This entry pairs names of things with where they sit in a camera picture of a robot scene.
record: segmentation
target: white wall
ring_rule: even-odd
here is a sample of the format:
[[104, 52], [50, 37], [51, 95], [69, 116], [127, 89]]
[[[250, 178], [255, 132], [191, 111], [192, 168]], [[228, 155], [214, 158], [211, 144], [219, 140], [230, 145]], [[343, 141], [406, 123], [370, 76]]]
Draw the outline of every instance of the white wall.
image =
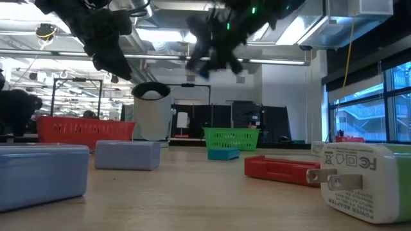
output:
[[319, 51], [309, 67], [263, 65], [263, 105], [287, 107], [294, 140], [321, 141], [328, 134], [328, 97], [321, 85], [326, 61]]
[[317, 57], [312, 61], [312, 84], [310, 85], [308, 122], [308, 142], [325, 141], [329, 134], [328, 125], [328, 94], [321, 79], [327, 75], [327, 52], [317, 51]]
[[263, 66], [263, 105], [287, 107], [294, 140], [306, 139], [307, 70], [289, 65]]
[[[184, 69], [153, 69], [154, 76], [163, 83], [186, 83]], [[230, 105], [230, 101], [254, 100], [254, 77], [244, 74], [245, 83], [236, 83], [236, 77], [230, 70], [218, 71], [211, 74], [210, 81], [197, 77], [195, 84], [211, 86], [211, 103], [217, 105]], [[171, 86], [171, 95], [174, 99], [199, 100], [202, 104], [208, 104], [209, 91], [207, 87], [182, 88]]]
[[263, 66], [254, 74], [254, 102], [257, 104], [263, 103]]

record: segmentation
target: table surface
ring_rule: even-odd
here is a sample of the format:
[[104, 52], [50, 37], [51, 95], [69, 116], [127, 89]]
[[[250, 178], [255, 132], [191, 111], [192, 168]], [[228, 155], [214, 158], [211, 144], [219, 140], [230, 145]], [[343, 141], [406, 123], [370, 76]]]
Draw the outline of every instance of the table surface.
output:
[[95, 170], [81, 198], [0, 214], [0, 230], [357, 231], [411, 230], [410, 223], [370, 225], [332, 209], [319, 189], [249, 178], [244, 157], [314, 160], [307, 151], [258, 150], [230, 162], [205, 148], [162, 150], [155, 171]]

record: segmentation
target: light blue block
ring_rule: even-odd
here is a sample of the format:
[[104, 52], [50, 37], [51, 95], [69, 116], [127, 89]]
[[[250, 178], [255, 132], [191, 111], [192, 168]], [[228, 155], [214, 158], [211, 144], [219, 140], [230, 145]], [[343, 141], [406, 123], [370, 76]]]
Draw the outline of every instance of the light blue block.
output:
[[89, 148], [70, 144], [0, 144], [0, 212], [82, 196]]
[[160, 165], [161, 143], [98, 141], [96, 169], [154, 170]]
[[215, 148], [208, 150], [209, 160], [232, 160], [240, 156], [238, 148]]

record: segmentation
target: window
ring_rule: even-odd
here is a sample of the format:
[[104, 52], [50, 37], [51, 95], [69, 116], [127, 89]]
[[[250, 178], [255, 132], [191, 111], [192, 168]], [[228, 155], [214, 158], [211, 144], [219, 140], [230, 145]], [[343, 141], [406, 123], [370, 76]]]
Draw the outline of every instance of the window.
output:
[[340, 100], [336, 100], [336, 101], [334, 101], [334, 104], [337, 105], [338, 102], [340, 102], [340, 103], [350, 102], [350, 101], [357, 100], [357, 99], [362, 99], [362, 98], [365, 98], [365, 97], [368, 97], [368, 96], [382, 94], [383, 92], [384, 92], [384, 86], [381, 83], [381, 84], [375, 85], [373, 87], [370, 87], [368, 89], [362, 90], [360, 92], [357, 92], [357, 93], [351, 94], [349, 96], [346, 96], [346, 97], [344, 97]]
[[335, 117], [335, 130], [343, 130], [346, 136], [363, 137], [366, 141], [386, 141], [384, 101], [340, 107]]
[[394, 89], [411, 87], [411, 62], [399, 65], [392, 69]]
[[411, 94], [395, 97], [396, 133], [398, 141], [411, 141]]
[[339, 95], [336, 92], [329, 95], [332, 135], [343, 130], [345, 136], [363, 137], [369, 142], [411, 143], [411, 62], [378, 76], [385, 84], [381, 79], [372, 82], [370, 78], [365, 83], [348, 86], [347, 94], [360, 90], [357, 93], [339, 100], [335, 99], [343, 96], [342, 89], [337, 89]]

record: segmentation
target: fc logo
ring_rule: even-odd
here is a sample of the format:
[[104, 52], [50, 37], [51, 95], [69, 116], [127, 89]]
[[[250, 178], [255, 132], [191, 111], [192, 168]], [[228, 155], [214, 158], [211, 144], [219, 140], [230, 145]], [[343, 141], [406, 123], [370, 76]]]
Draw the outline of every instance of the fc logo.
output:
[[375, 171], [377, 170], [377, 159], [373, 158], [371, 162], [367, 157], [360, 157], [360, 167]]

